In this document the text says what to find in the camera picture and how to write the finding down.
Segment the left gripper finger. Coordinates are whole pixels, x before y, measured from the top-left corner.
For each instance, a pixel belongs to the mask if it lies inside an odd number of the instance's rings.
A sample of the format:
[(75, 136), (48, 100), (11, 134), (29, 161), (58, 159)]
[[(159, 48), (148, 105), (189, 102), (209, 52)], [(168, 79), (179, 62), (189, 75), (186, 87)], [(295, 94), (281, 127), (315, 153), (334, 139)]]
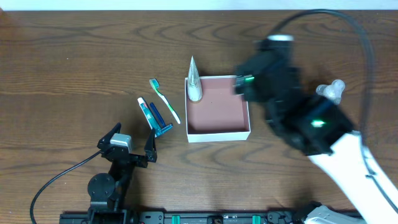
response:
[(97, 148), (98, 149), (108, 149), (111, 145), (111, 138), (115, 135), (115, 134), (119, 134), (121, 130), (121, 123), (117, 123), (110, 132), (108, 132), (107, 134), (105, 134), (99, 141), (97, 144)]
[(151, 129), (146, 145), (144, 146), (144, 152), (148, 162), (155, 163), (157, 161), (157, 150), (155, 146), (155, 129)]

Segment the blue disposable razor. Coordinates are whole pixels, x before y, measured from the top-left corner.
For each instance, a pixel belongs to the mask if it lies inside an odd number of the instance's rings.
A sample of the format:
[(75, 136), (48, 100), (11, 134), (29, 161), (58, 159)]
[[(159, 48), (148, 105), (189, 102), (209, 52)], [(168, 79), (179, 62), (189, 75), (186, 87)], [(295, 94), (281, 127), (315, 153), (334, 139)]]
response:
[(170, 131), (173, 128), (173, 124), (166, 124), (163, 117), (161, 116), (161, 114), (159, 113), (158, 109), (156, 108), (154, 103), (150, 103), (150, 108), (152, 110), (152, 112), (154, 113), (156, 119), (157, 119), (157, 123), (159, 128), (157, 128), (157, 137), (165, 134), (166, 132)]

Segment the small teal toothpaste tube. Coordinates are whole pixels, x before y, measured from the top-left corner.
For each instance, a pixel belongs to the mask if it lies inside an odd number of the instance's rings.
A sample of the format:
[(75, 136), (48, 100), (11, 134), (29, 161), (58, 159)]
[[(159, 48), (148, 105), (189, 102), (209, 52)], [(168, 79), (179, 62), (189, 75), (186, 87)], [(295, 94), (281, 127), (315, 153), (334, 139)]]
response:
[(161, 127), (159, 126), (157, 120), (155, 119), (154, 114), (150, 110), (149, 105), (146, 103), (143, 97), (138, 98), (137, 101), (142, 112), (144, 113), (144, 116), (146, 117), (146, 120), (150, 128), (155, 130), (155, 137), (157, 138), (161, 136), (162, 135)]

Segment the blue soap pump bottle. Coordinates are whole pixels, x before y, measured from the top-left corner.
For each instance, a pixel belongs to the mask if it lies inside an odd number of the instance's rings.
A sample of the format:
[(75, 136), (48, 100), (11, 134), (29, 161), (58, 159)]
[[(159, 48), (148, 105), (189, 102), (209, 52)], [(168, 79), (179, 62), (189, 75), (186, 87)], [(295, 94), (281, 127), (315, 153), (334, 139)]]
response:
[(318, 95), (324, 96), (334, 104), (338, 105), (341, 103), (341, 97), (345, 89), (345, 83), (343, 80), (334, 80), (330, 85), (319, 85), (316, 88)]

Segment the white Pantene tube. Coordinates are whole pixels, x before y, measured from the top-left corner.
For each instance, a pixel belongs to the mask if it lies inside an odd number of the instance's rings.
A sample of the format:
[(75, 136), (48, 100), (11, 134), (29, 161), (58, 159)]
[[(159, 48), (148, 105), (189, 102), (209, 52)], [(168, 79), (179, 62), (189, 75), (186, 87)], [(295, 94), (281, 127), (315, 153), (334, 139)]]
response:
[(198, 73), (197, 65), (193, 57), (191, 57), (190, 67), (187, 80), (187, 94), (190, 101), (198, 102), (203, 97), (201, 80)]

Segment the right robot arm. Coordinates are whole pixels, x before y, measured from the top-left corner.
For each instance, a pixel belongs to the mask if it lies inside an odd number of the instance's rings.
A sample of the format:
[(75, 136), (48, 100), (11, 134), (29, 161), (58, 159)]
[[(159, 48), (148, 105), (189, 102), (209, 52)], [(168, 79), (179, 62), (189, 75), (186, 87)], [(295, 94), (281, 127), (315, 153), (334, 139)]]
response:
[(334, 102), (304, 92), (284, 59), (251, 59), (236, 74), (236, 92), (263, 104), (273, 132), (321, 168), (366, 223), (397, 223), (397, 188)]

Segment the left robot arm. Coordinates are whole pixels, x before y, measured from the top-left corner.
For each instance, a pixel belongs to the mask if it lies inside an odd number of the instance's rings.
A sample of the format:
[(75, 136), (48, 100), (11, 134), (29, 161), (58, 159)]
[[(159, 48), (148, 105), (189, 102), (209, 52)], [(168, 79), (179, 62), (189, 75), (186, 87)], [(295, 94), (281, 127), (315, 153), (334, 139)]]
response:
[(121, 134), (121, 123), (97, 144), (101, 157), (111, 162), (109, 172), (96, 174), (88, 183), (90, 207), (88, 223), (137, 223), (137, 213), (123, 208), (124, 199), (136, 167), (146, 168), (157, 161), (155, 130), (150, 131), (144, 155), (132, 153), (132, 140)]

